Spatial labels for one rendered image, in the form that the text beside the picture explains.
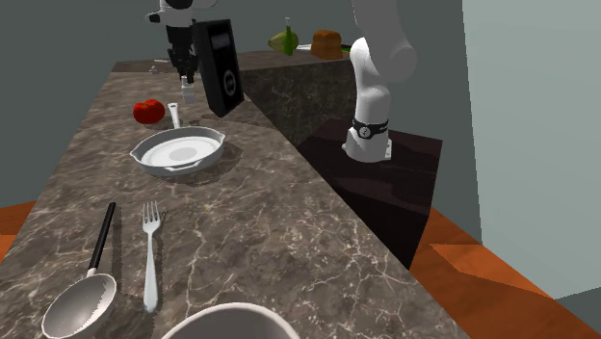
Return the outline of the dark robot stand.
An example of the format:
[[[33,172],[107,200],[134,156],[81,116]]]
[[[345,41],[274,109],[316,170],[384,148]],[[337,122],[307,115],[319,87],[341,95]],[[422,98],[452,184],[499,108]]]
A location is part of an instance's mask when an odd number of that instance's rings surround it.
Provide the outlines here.
[[[443,142],[392,131],[392,158],[361,163],[343,150],[346,135],[346,122],[330,119],[297,150],[409,268],[430,214]]]

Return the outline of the red tomato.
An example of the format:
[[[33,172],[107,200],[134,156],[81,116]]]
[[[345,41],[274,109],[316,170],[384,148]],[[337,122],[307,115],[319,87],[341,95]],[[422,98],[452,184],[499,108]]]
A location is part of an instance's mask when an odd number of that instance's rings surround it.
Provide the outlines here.
[[[133,108],[133,117],[138,123],[154,124],[159,122],[165,115],[164,105],[149,98],[144,102],[137,102]]]

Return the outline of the black upright box appliance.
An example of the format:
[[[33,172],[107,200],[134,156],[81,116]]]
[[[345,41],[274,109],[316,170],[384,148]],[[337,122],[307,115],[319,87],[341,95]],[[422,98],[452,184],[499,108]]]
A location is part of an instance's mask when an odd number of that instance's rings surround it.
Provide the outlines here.
[[[245,100],[231,21],[195,22],[193,37],[209,108],[224,117]]]

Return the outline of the yellow-green round fruit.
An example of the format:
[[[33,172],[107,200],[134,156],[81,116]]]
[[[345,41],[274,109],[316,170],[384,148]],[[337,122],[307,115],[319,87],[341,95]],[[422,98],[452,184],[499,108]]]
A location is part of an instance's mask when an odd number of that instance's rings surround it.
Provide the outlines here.
[[[268,40],[268,45],[277,52],[281,52],[284,53],[285,52],[285,38],[286,38],[286,31],[281,31],[278,34],[274,35],[273,37],[271,37]]]

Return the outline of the brown bread loaf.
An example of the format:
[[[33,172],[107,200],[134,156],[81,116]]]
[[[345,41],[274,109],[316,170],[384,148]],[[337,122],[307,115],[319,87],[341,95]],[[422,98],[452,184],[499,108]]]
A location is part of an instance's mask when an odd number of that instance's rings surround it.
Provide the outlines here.
[[[343,58],[339,33],[330,30],[318,30],[314,33],[310,54],[324,60],[339,60]]]

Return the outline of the green bottle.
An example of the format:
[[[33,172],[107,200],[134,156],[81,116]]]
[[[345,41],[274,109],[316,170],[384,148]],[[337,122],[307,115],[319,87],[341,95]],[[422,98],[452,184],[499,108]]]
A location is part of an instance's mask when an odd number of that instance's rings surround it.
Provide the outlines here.
[[[286,30],[285,30],[285,36],[284,36],[284,41],[283,41],[284,53],[287,56],[292,56],[296,49],[296,43],[295,43],[295,34],[293,33],[293,31],[291,29],[289,16],[285,17],[285,26],[286,26]]]

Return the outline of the white frying pan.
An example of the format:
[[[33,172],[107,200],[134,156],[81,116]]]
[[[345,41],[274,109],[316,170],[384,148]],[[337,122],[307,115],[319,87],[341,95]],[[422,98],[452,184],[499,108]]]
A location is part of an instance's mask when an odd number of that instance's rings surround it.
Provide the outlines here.
[[[208,127],[181,127],[178,104],[169,103],[173,128],[156,133],[137,144],[130,156],[146,173],[172,177],[210,167],[223,152],[225,134]]]

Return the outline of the silver fork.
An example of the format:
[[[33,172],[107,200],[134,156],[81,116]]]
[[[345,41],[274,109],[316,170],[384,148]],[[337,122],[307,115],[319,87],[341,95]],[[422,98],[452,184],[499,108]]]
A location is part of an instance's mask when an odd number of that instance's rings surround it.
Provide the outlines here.
[[[147,256],[144,282],[144,307],[148,313],[155,311],[158,304],[158,287],[153,254],[153,234],[161,226],[160,213],[156,201],[143,207],[143,231],[147,235]]]

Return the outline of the white bowl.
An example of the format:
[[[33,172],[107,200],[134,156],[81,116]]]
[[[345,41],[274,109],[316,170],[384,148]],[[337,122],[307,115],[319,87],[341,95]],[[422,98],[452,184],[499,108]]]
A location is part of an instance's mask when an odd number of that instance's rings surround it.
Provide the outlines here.
[[[248,302],[214,305],[187,317],[161,339],[301,339],[272,310]]]

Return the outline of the small grey shaker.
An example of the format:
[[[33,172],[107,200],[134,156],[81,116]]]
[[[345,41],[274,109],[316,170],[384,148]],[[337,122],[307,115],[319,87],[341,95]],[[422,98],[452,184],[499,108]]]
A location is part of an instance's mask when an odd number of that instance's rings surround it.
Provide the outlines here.
[[[189,83],[186,76],[181,77],[181,91],[183,100],[186,104],[196,102],[194,84]]]

